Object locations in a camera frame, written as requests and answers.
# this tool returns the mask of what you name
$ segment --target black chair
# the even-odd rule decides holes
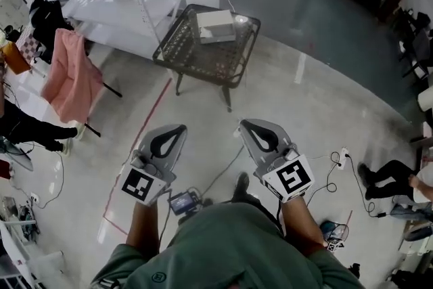
[[[405,58],[408,59],[411,68],[404,73],[403,77],[420,68],[424,75],[419,78],[419,81],[424,80],[428,76],[427,67],[433,66],[433,62],[430,62],[430,40],[427,33],[421,30],[411,43],[405,43],[405,49],[400,62]]]

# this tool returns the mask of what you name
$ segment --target table leg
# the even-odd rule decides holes
[[[181,86],[181,82],[182,82],[182,78],[183,78],[183,74],[178,74],[177,75],[177,82],[176,82],[176,95],[179,96],[179,87]]]
[[[231,112],[230,89],[226,86],[223,86],[223,94],[225,102],[227,104],[227,111]]]

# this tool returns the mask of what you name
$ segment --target gray floor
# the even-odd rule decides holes
[[[372,91],[414,124],[413,77],[398,63],[396,37],[352,0],[231,0],[237,12],[258,18],[260,33],[326,63]],[[227,0],[221,7],[230,9]]]

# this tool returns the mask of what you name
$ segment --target metal shelving unit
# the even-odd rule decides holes
[[[62,11],[64,17],[82,22],[76,31],[88,40],[151,59],[173,23],[180,2],[68,0]]]

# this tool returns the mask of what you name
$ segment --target hand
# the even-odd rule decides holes
[[[418,188],[420,182],[421,181],[419,180],[419,178],[416,177],[415,175],[410,175],[409,176],[409,185],[412,188],[415,188],[415,189]]]

